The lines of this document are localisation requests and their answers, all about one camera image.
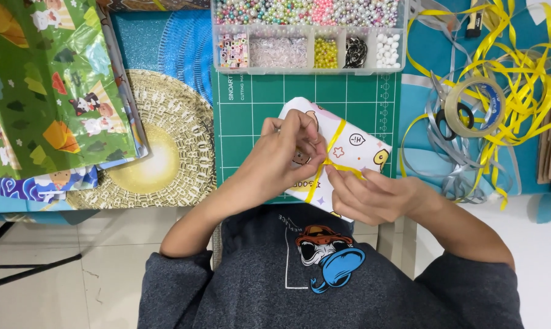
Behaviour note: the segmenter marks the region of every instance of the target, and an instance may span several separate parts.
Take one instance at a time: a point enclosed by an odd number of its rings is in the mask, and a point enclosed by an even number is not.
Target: person
[[[146,263],[138,328],[522,328],[511,252],[419,179],[325,170],[334,212],[378,225],[408,216],[444,247],[415,280],[309,204],[263,205],[315,175],[326,142],[298,110],[268,118],[234,175],[178,220]],[[291,165],[296,148],[309,154]],[[212,271],[211,235],[223,253]]]

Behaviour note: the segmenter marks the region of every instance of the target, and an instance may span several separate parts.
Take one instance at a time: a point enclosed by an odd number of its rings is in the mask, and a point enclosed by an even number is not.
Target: plastic storage box
[[[394,28],[387,27],[361,27],[361,26],[317,26],[317,25],[216,25],[216,2],[211,0],[212,17],[212,35],[213,35],[213,62],[214,67],[221,73],[237,73],[237,74],[339,74],[348,73],[358,76],[368,76],[374,73],[392,73],[403,70],[405,65],[405,50],[407,45],[407,21],[409,13],[409,0],[400,0],[397,5],[397,22]],[[308,65],[302,69],[292,69],[285,67],[257,67],[251,61],[249,56],[248,67],[221,67],[221,49],[219,42],[223,41],[222,36],[229,34],[246,34],[247,43],[252,43],[259,38],[296,38],[304,37],[308,40]],[[381,68],[376,65],[377,54],[377,35],[379,34],[399,34],[399,47],[397,54],[399,55],[397,63],[401,64],[400,68],[389,67]],[[314,42],[318,37],[323,37],[327,40],[334,39],[338,46],[338,69],[315,69],[314,68]],[[367,57],[365,64],[361,69],[342,69],[345,65],[346,57],[346,40],[351,37],[359,37],[367,44]]]

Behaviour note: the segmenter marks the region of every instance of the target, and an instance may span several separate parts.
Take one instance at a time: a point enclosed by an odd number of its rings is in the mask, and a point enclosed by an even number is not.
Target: gold round placemat
[[[99,171],[96,189],[69,191],[76,209],[193,206],[216,188],[212,107],[165,74],[127,70],[150,153]]]

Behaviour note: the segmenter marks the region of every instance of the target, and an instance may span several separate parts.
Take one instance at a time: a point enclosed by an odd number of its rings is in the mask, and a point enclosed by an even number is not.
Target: hand
[[[292,160],[299,149],[310,161],[293,168]],[[221,189],[229,189],[244,202],[240,209],[259,206],[280,195],[301,180],[316,174],[326,158],[326,141],[318,133],[314,120],[291,109],[285,119],[267,118],[261,137],[247,159]]]
[[[393,222],[398,217],[421,211],[436,194],[416,177],[391,179],[370,169],[362,171],[367,180],[352,172],[326,166],[335,213],[369,225]]]

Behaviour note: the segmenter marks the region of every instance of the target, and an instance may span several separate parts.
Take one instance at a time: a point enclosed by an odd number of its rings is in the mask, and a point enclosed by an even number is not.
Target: green cutting mat
[[[305,97],[393,146],[383,174],[397,173],[401,73],[382,76],[224,75],[213,70],[216,180],[234,174],[260,137],[263,120],[284,104]],[[285,193],[270,202],[295,202]]]

